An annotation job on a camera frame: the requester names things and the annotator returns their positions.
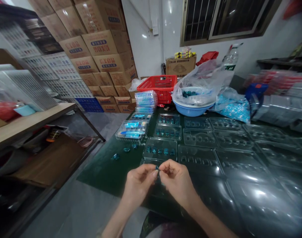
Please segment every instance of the red plastic basket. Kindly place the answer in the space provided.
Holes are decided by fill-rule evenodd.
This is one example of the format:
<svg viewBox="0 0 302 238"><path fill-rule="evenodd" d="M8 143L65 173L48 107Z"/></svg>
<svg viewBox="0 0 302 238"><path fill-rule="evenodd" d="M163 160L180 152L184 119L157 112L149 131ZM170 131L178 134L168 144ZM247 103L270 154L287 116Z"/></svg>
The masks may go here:
<svg viewBox="0 0 302 238"><path fill-rule="evenodd" d="M140 92L154 90L158 95L158 103L171 103L171 93L177 83L176 75L157 75L147 78L137 87Z"/></svg>

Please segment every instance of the forearm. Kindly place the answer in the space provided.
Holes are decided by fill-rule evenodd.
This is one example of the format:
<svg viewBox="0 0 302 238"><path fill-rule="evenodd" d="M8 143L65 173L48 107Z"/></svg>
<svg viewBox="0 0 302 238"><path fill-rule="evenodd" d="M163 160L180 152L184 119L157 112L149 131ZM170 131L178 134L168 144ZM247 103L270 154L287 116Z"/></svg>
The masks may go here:
<svg viewBox="0 0 302 238"><path fill-rule="evenodd" d="M201 226L209 238L237 237L204 205L198 196L192 204L188 213Z"/></svg>
<svg viewBox="0 0 302 238"><path fill-rule="evenodd" d="M120 201L118 208L116 209L115 213L112 215L101 237L102 238L120 237L131 214L132 212L129 211L128 207L122 201Z"/></svg>

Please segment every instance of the concrete floor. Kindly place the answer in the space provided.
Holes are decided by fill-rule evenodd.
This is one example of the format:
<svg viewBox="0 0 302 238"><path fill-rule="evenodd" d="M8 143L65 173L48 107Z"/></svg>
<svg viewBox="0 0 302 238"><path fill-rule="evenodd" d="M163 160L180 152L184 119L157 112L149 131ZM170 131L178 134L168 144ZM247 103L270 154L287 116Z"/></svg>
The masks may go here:
<svg viewBox="0 0 302 238"><path fill-rule="evenodd" d="M128 117L124 113L84 113L101 135L108 141ZM94 135L91 128L77 114L63 116L53 122L68 126L70 132ZM100 143L47 204L21 238L92 238L102 231L117 208L120 198L100 191L76 180L84 167L105 143ZM129 219L123 238L139 237L144 219L149 212L138 208Z"/></svg>

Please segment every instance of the fingernail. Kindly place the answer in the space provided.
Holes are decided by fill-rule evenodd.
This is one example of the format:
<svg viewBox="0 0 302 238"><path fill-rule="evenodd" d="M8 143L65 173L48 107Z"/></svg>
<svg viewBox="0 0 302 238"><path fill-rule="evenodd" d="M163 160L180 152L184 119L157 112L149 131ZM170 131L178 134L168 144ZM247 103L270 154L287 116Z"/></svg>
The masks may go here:
<svg viewBox="0 0 302 238"><path fill-rule="evenodd" d="M153 172L153 177L158 176L158 172L159 172L158 170L154 171L154 172Z"/></svg>

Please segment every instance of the blue plastic crate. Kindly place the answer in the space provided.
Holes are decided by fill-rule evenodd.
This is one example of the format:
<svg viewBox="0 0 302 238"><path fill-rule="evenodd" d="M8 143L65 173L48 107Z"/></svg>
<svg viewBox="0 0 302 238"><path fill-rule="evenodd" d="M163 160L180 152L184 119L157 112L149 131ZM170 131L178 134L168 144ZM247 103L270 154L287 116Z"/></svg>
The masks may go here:
<svg viewBox="0 0 302 238"><path fill-rule="evenodd" d="M86 112L104 112L96 98L76 99Z"/></svg>

